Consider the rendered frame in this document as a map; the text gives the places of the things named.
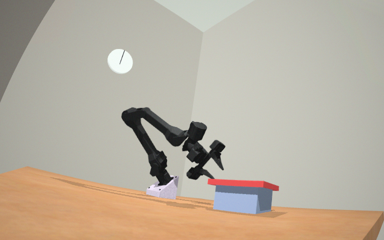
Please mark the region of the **red rectangular lid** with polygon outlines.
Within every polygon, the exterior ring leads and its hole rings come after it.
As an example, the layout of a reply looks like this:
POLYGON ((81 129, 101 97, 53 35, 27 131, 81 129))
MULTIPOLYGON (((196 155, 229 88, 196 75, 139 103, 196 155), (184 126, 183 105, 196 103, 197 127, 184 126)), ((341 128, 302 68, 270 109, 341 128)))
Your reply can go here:
POLYGON ((227 179, 211 179, 208 178, 209 185, 222 185, 222 186, 240 186, 240 187, 261 187, 266 189, 272 189, 273 191, 279 191, 279 186, 266 182, 266 181, 254 181, 254 180, 227 180, 227 179))

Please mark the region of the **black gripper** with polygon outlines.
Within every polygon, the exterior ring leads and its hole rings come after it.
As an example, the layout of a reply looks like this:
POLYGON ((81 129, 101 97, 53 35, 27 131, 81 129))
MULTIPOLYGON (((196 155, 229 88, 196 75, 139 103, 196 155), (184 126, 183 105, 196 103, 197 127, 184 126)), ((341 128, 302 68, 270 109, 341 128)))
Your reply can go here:
POLYGON ((203 148, 207 153, 205 154, 202 154, 196 162, 198 162, 199 164, 196 165, 195 167, 191 167, 190 170, 186 173, 186 176, 189 178, 189 179, 193 179, 193 180, 197 180, 200 176, 207 176, 211 179, 214 179, 214 177, 205 169, 203 169, 203 166, 206 164, 206 162, 209 161, 210 158, 212 158, 216 164, 222 169, 224 170, 223 166, 222 166, 222 161, 221 161, 221 152, 223 151, 223 149, 225 148, 226 146, 222 143, 222 142, 219 142, 218 140, 215 140, 210 148, 211 148, 211 151, 210 152, 207 152, 205 148, 203 148))

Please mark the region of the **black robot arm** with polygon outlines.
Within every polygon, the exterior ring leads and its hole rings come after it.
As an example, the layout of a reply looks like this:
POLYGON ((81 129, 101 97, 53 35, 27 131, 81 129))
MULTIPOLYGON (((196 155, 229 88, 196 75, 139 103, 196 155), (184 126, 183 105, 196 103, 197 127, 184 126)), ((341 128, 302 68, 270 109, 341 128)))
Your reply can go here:
POLYGON ((159 184, 158 186, 167 185, 174 177, 170 177, 169 173, 165 169, 167 167, 167 157, 163 151, 158 151, 152 143, 149 135, 141 124, 141 118, 144 118, 148 123, 158 129, 164 134, 165 139, 173 146, 182 146, 182 151, 188 151, 187 158, 193 163, 198 164, 197 159, 207 152, 204 147, 198 143, 203 139, 203 136, 207 130, 207 126, 202 122, 190 123, 188 130, 181 130, 178 127, 171 126, 160 118, 157 114, 150 110, 149 107, 145 108, 130 108, 122 112, 121 118, 124 123, 133 129, 136 137, 144 147, 148 155, 148 161, 151 166, 150 175, 156 176, 159 184), (194 147, 192 149, 192 147, 194 147), (192 149, 192 150, 191 150, 192 149))

